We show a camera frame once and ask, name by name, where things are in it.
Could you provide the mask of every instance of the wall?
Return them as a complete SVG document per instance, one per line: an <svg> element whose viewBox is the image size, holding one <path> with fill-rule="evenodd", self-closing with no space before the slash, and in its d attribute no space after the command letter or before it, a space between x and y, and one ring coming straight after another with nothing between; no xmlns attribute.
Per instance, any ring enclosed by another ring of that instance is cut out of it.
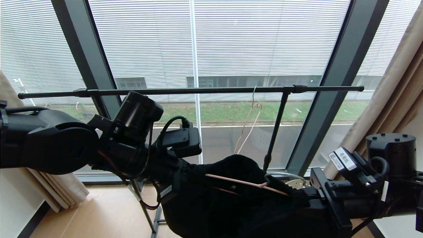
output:
<svg viewBox="0 0 423 238"><path fill-rule="evenodd" d="M0 238L17 237L43 201L18 169L0 169Z"/></svg>
<svg viewBox="0 0 423 238"><path fill-rule="evenodd" d="M418 110L417 116L403 129L407 133L417 137L417 170L423 171L423 104ZM421 238L423 234L415 230L416 216L396 216L375 220L376 225L386 238L407 237Z"/></svg>

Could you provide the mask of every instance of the wooden floor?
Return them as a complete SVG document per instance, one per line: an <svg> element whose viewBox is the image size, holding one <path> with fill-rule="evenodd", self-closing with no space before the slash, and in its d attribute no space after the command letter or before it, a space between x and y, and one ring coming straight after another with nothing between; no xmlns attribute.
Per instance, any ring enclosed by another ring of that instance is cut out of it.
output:
<svg viewBox="0 0 423 238"><path fill-rule="evenodd" d="M88 186L87 199L73 208L55 213L50 210L31 238L69 237L137 237L149 238L151 230L134 195L125 186ZM152 186L145 186L143 199L156 204L156 192ZM154 220L155 211L148 211ZM158 238L179 237L166 224L159 225ZM354 238L373 238L365 228Z"/></svg>

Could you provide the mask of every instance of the black garment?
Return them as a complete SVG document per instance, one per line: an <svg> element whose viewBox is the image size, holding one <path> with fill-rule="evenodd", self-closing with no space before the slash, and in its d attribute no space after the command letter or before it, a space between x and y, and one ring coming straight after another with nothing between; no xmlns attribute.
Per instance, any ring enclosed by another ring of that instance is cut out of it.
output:
<svg viewBox="0 0 423 238"><path fill-rule="evenodd" d="M326 229L324 219L307 220L292 213L308 206L307 195L277 178L269 177L269 187L290 196L204 176L209 173L251 183L266 182L265 172L250 158L232 155L213 164L189 165L184 172L189 181L183 183L178 196L162 205L169 228L181 237L311 237L313 229Z"/></svg>

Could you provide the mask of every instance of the grass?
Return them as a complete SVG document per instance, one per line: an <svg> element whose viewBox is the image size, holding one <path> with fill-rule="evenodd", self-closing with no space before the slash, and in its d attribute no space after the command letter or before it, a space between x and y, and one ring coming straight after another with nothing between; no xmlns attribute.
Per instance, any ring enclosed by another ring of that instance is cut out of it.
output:
<svg viewBox="0 0 423 238"><path fill-rule="evenodd" d="M356 120L369 101L346 101L339 109L335 121ZM278 102L261 102L262 111L258 118L258 122L266 124L274 123L277 111L279 110ZM164 113L159 122L166 123L171 117L182 115L190 121L195 121L195 104L194 103L161 103ZM283 112L283 121L303 121L310 108L311 101L288 101ZM224 123L224 122L243 122L247 118L251 108L250 102L203 102L201 107L201 122L203 123ZM66 112L72 117L86 121L83 113L96 113L95 107L78 105L78 109L74 106L52 108ZM259 109L254 108L251 112L249 121L253 122L257 116Z"/></svg>

